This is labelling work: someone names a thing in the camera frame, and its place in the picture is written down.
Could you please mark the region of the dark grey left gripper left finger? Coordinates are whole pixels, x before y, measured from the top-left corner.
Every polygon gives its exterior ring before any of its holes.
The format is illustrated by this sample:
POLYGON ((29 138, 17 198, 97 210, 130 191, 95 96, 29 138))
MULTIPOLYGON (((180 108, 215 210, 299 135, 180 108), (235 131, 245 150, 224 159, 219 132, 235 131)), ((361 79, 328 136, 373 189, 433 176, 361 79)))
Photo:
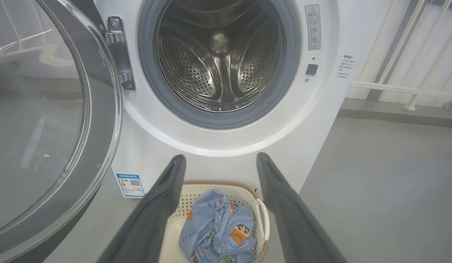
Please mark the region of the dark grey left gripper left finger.
POLYGON ((174 156, 99 257, 99 263, 158 262, 167 220, 179 204, 185 171, 185 156, 174 156))

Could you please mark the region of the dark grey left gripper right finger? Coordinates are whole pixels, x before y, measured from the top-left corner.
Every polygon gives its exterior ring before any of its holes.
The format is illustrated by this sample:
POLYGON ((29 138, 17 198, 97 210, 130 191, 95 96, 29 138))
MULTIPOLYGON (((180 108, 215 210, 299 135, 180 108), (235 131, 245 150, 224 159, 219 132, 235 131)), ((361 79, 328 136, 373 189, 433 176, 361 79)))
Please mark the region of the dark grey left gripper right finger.
POLYGON ((268 154, 257 154, 257 171, 265 205, 276 219, 286 262, 345 263, 346 258, 268 154))

